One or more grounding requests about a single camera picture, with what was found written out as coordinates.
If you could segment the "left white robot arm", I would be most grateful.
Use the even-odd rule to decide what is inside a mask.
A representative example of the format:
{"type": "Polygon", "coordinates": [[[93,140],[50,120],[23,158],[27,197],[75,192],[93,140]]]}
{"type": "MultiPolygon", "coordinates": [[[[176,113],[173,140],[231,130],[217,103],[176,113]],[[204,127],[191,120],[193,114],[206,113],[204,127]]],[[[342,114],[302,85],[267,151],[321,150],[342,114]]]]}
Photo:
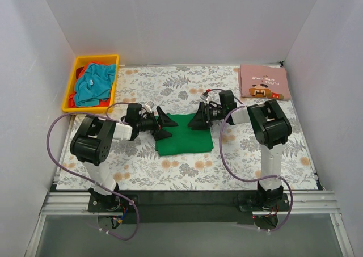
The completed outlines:
{"type": "Polygon", "coordinates": [[[112,141],[133,141],[139,132],[150,132],[154,140],[159,141],[172,136],[165,127],[178,126],[159,106],[155,115],[153,105],[152,102],[144,106],[131,103],[125,117],[119,121],[87,115],[71,141],[70,152],[83,164],[94,182],[89,193],[107,211],[116,211],[121,205],[120,196],[114,193],[119,190],[117,182],[104,164],[112,141]]]}

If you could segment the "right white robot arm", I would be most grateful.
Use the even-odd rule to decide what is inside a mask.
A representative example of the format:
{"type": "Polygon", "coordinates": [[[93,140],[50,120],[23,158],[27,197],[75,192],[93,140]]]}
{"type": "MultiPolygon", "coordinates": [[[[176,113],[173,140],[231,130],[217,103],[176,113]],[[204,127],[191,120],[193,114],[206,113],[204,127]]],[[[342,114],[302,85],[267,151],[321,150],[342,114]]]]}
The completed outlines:
{"type": "Polygon", "coordinates": [[[209,101],[210,90],[202,93],[202,102],[194,117],[188,123],[193,130],[207,130],[213,121],[221,120],[223,129],[226,124],[250,123],[255,139],[261,150],[261,177],[249,180],[257,183],[255,203],[263,210],[272,209],[282,200],[281,165],[282,151],[292,133],[291,124],[277,100],[263,104],[237,106],[237,98],[231,90],[220,89],[220,102],[209,101]]]}

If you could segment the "green t-shirt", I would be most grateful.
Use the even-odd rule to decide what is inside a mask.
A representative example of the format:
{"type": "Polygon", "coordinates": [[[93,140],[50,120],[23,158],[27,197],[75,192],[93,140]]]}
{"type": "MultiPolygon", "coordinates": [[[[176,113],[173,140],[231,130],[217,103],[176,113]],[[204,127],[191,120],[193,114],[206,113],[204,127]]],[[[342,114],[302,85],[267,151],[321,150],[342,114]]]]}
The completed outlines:
{"type": "Polygon", "coordinates": [[[210,130],[192,130],[188,123],[194,114],[170,114],[167,116],[175,121],[177,127],[166,127],[165,130],[172,134],[171,137],[155,143],[155,150],[159,156],[169,156],[190,153],[207,153],[214,148],[210,130]]]}

